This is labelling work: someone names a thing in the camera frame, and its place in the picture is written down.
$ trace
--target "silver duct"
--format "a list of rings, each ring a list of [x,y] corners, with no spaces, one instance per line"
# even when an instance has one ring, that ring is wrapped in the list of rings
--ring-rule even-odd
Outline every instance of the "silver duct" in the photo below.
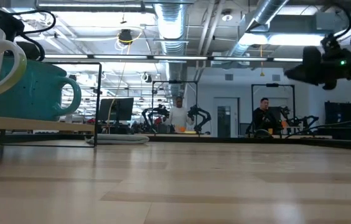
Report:
[[[252,20],[246,21],[248,25],[244,31],[268,24],[277,15],[281,8],[289,0],[260,0],[257,4]],[[239,44],[239,41],[228,52],[228,56],[241,57],[249,48],[249,45]]]
[[[155,4],[157,15],[157,28],[162,39],[183,39],[185,33],[185,4]],[[161,42],[162,51],[165,55],[184,55],[185,43]],[[186,66],[184,63],[168,63],[166,65],[168,80],[185,81],[187,79]],[[179,86],[171,85],[172,96],[179,95]]]

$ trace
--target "person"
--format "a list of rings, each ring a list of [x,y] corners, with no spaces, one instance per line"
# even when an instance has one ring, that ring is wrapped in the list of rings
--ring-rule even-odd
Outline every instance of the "person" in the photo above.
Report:
[[[255,109],[253,112],[253,121],[255,124],[255,129],[265,129],[268,130],[270,128],[276,129],[278,127],[276,123],[276,118],[274,114],[272,114],[268,110],[269,100],[268,98],[262,98],[260,100],[260,107]]]
[[[175,99],[175,107],[170,110],[169,118],[166,119],[166,124],[174,125],[176,133],[183,133],[189,125],[194,124],[194,117],[188,117],[188,111],[182,106],[182,97],[177,96]]]

